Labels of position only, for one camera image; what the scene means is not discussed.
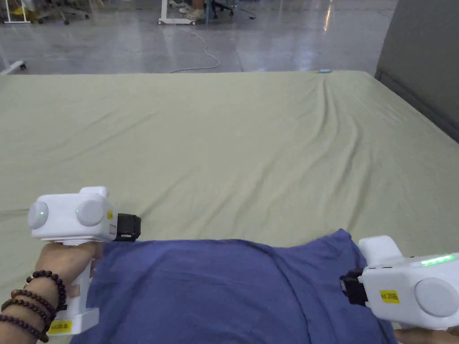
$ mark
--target cable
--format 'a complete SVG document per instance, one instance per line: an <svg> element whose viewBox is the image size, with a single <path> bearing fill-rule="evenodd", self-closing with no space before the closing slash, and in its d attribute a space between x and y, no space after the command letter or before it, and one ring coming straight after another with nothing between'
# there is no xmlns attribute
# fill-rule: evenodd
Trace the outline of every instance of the cable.
<svg viewBox="0 0 459 344"><path fill-rule="evenodd" d="M204 44L206 45L204 47L204 53L207 55L207 56L210 56L211 58L213 58L215 61L217 61L217 64L213 67L196 67L196 68L181 68L181 69L176 69L175 71L172 71L172 72L169 72L169 74L172 74L172 73L176 73L176 72L181 72L181 71L194 71L194 70L201 70L201 69L213 69L213 68L217 68L218 66L220 66L220 60L218 58L216 58L215 56L212 56L210 55L208 52L207 52L207 42L205 40L203 40L200 36L198 36L197 33L194 33L194 32L190 32L190 31L186 31L184 29L180 29L177 27L177 25L175 24L175 20L174 20L174 27L177 29L177 30L180 30L180 31L183 31L183 32L186 32L186 33L189 33L189 34L193 34L195 35L197 38L199 38L201 41L204 42Z"/></svg>

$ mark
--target black clamp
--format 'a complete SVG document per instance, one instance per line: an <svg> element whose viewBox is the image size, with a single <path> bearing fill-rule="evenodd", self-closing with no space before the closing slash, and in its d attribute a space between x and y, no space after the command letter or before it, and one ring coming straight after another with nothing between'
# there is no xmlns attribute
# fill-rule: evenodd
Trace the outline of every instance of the black clamp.
<svg viewBox="0 0 459 344"><path fill-rule="evenodd" d="M363 269L350 270L347 275L340 277L341 289L352 305L365 306L365 302L368 301L365 287L358 281L362 273Z"/></svg>
<svg viewBox="0 0 459 344"><path fill-rule="evenodd" d="M135 241L140 236L140 222L136 215L118 213L117 235L114 241Z"/></svg>

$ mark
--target hand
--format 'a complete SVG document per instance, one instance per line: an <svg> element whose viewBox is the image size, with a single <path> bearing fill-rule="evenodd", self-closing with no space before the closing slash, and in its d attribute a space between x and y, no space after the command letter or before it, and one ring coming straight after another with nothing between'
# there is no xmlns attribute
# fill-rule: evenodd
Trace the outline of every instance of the hand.
<svg viewBox="0 0 459 344"><path fill-rule="evenodd" d="M57 273L68 287L83 272L93 259L102 258L102 243L91 241L78 246L58 243L45 245L41 250L35 269ZM91 276L96 261L92 261Z"/></svg>
<svg viewBox="0 0 459 344"><path fill-rule="evenodd" d="M459 327L452 327L447 331L426 330L423 328L409 328L395 330L395 338L403 344L459 344Z"/></svg>

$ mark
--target gray wall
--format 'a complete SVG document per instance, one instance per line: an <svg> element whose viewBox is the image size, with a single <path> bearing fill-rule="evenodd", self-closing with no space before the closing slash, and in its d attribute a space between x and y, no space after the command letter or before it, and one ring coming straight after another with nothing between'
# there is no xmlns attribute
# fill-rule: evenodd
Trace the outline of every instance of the gray wall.
<svg viewBox="0 0 459 344"><path fill-rule="evenodd" d="M375 77L459 138L459 0L399 0Z"/></svg>

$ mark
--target white shoe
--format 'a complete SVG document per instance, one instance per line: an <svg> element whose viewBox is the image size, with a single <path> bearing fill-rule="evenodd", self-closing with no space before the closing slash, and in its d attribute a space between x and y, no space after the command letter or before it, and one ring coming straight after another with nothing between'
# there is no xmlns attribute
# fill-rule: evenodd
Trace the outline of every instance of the white shoe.
<svg viewBox="0 0 459 344"><path fill-rule="evenodd" d="M190 20L201 20L206 19L206 11L204 10L194 10L186 15L187 19Z"/></svg>
<svg viewBox="0 0 459 344"><path fill-rule="evenodd" d="M185 7L186 2L182 1L178 3L178 2L175 2L174 0L169 0L169 5L171 5L172 7Z"/></svg>
<svg viewBox="0 0 459 344"><path fill-rule="evenodd" d="M193 10L193 8L189 4L185 4L182 8L179 9L180 13L188 14Z"/></svg>

